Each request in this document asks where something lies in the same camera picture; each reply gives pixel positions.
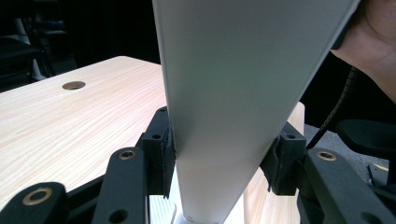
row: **wooden table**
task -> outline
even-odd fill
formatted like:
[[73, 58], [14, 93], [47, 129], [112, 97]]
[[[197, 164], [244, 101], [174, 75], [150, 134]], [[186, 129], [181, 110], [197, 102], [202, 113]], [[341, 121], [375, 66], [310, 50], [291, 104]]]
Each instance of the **wooden table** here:
[[[63, 88], [73, 81], [85, 86]], [[165, 105], [161, 67], [127, 57], [1, 93], [0, 209], [33, 184], [55, 181], [69, 191], [104, 174], [110, 155], [134, 146], [155, 111]], [[303, 127], [303, 117], [304, 106], [298, 104], [294, 123]], [[268, 216], [276, 217], [268, 219], [273, 223], [299, 222], [295, 199], [288, 198], [285, 209], [284, 199], [274, 203], [263, 190], [265, 179], [257, 175], [245, 194], [247, 223]]]

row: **hand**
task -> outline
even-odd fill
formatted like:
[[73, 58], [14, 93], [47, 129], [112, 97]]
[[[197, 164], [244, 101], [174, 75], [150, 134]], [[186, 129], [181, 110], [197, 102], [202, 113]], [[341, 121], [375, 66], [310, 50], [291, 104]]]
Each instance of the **hand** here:
[[396, 104], [396, 0], [363, 0], [338, 50]]

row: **metal panel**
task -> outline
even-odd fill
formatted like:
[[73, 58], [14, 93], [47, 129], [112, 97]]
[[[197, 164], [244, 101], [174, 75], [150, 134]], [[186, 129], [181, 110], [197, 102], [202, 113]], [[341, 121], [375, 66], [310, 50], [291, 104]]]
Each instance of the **metal panel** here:
[[153, 0], [185, 218], [222, 223], [357, 0]]

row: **cable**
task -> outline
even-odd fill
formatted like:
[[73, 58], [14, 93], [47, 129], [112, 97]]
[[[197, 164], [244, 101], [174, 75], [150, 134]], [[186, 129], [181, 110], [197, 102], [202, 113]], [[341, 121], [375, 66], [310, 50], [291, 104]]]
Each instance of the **cable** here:
[[318, 132], [314, 135], [314, 137], [311, 139], [309, 144], [306, 146], [307, 149], [314, 147], [318, 143], [320, 138], [323, 136], [323, 134], [325, 134], [329, 130], [330, 124], [332, 124], [334, 117], [338, 114], [340, 109], [346, 104], [351, 93], [353, 92], [353, 89], [355, 88], [356, 81], [358, 79], [360, 72], [361, 71], [354, 66], [350, 68], [349, 75], [347, 77], [346, 84], [344, 86], [344, 90], [340, 96], [340, 99], [338, 99], [338, 102], [335, 105], [335, 107], [332, 109], [332, 112], [329, 114], [329, 116], [320, 126]]

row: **round hole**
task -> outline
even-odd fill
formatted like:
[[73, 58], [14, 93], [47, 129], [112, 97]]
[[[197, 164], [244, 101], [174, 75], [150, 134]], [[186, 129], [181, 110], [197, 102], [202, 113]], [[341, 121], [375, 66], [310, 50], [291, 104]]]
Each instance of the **round hole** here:
[[129, 159], [134, 158], [136, 156], [136, 154], [137, 153], [135, 151], [133, 151], [133, 150], [126, 150], [126, 151], [122, 151], [119, 154], [119, 158], [120, 158], [120, 160], [125, 161], [125, 160], [129, 160]]
[[110, 217], [108, 218], [108, 220], [111, 223], [121, 223], [123, 222], [126, 218], [128, 217], [128, 212], [121, 209], [121, 210], [117, 210], [115, 212], [113, 212]]
[[335, 161], [337, 157], [330, 152], [320, 151], [318, 152], [318, 157], [325, 160], [325, 161]]
[[46, 201], [52, 195], [51, 188], [40, 188], [28, 193], [22, 200], [24, 205], [35, 205]]
[[361, 217], [363, 218], [364, 221], [370, 224], [382, 223], [382, 221], [377, 216], [371, 213], [363, 212], [361, 213]]
[[62, 86], [65, 90], [68, 91], [73, 91], [73, 90], [78, 90], [81, 89], [85, 86], [85, 82], [82, 81], [73, 81], [73, 82], [68, 82]]

